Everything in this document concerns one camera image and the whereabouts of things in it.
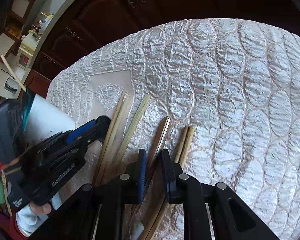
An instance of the silver screw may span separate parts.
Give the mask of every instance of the silver screw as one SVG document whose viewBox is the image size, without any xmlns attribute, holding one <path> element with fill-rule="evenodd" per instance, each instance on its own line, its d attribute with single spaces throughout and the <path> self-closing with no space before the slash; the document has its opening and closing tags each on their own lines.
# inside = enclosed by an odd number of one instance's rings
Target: silver screw
<svg viewBox="0 0 300 240">
<path fill-rule="evenodd" d="M 91 189 L 92 189 L 91 184 L 84 184 L 84 185 L 82 186 L 82 190 L 83 190 L 83 191 L 90 191 Z"/>
<path fill-rule="evenodd" d="M 179 175 L 179 178 L 182 179 L 182 180 L 187 180 L 187 179 L 189 179 L 189 175 L 186 174 L 186 173 L 181 173 L 181 174 Z"/>
<path fill-rule="evenodd" d="M 219 189 L 226 189 L 227 185 L 226 185 L 225 183 L 223 183 L 223 182 L 219 182 L 219 183 L 217 184 L 217 187 L 218 187 Z"/>
<path fill-rule="evenodd" d="M 127 173 L 124 173 L 124 174 L 120 175 L 120 179 L 122 179 L 122 180 L 128 180 L 129 178 L 130 178 L 130 175 L 127 174 Z"/>
</svg>

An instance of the oval quilted pattern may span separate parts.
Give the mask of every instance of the oval quilted pattern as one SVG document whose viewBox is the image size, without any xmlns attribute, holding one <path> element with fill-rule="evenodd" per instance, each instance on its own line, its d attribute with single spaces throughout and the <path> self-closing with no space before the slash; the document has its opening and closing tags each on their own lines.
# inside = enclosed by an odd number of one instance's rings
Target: oval quilted pattern
<svg viewBox="0 0 300 240">
<path fill-rule="evenodd" d="M 266 39 L 257 24 L 242 22 L 238 26 L 239 37 L 245 51 L 252 57 L 262 57 L 266 52 Z"/>
<path fill-rule="evenodd" d="M 278 136 L 285 135 L 291 122 L 291 105 L 289 98 L 282 90 L 271 96 L 269 102 L 271 128 Z"/>
<path fill-rule="evenodd" d="M 243 124 L 244 149 L 254 157 L 262 156 L 268 147 L 270 137 L 269 121 L 260 110 L 251 111 Z"/>
<path fill-rule="evenodd" d="M 242 73 L 244 53 L 235 37 L 226 36 L 218 41 L 217 62 L 222 73 L 228 78 L 234 78 Z"/>
<path fill-rule="evenodd" d="M 208 53 L 216 43 L 216 34 L 208 21 L 195 21 L 188 28 L 189 43 L 199 53 Z"/>
<path fill-rule="evenodd" d="M 266 153 L 265 178 L 271 184 L 281 181 L 287 166 L 288 153 L 283 141 L 275 141 Z"/>
<path fill-rule="evenodd" d="M 237 83 L 225 85 L 219 94 L 220 120 L 227 126 L 240 125 L 245 112 L 245 98 L 242 87 Z"/>
<path fill-rule="evenodd" d="M 191 70 L 194 92 L 202 99 L 215 98 L 219 90 L 219 71 L 216 63 L 209 57 L 204 57 L 194 63 Z"/>
<path fill-rule="evenodd" d="M 290 82 L 290 64 L 283 46 L 279 44 L 270 45 L 267 58 L 270 74 L 275 84 L 282 88 L 288 86 Z"/>
<path fill-rule="evenodd" d="M 216 172 L 222 177 L 231 177 L 239 169 L 242 158 L 242 143 L 239 134 L 232 131 L 220 134 L 214 150 Z"/>
<path fill-rule="evenodd" d="M 254 106 L 262 106 L 268 100 L 271 92 L 270 74 L 259 60 L 252 61 L 244 73 L 244 90 Z"/>
<path fill-rule="evenodd" d="M 113 109 L 123 89 L 132 97 L 123 134 L 144 96 L 150 94 L 151 100 L 130 140 L 122 171 L 139 148 L 149 151 L 165 116 L 172 118 L 164 146 L 172 157 L 183 127 L 192 125 L 184 171 L 204 183 L 226 182 L 280 240 L 297 240 L 300 37 L 249 20 L 165 23 L 112 42 L 63 70 L 51 82 L 47 100 L 70 114 L 78 127 L 96 117 L 93 102 L 102 100 Z M 86 183 L 99 151 L 89 151 L 82 172 L 70 182 L 71 192 Z M 161 181 L 155 173 L 133 221 L 149 219 Z M 183 239 L 183 219 L 182 205 L 170 206 L 154 240 Z"/>
</svg>

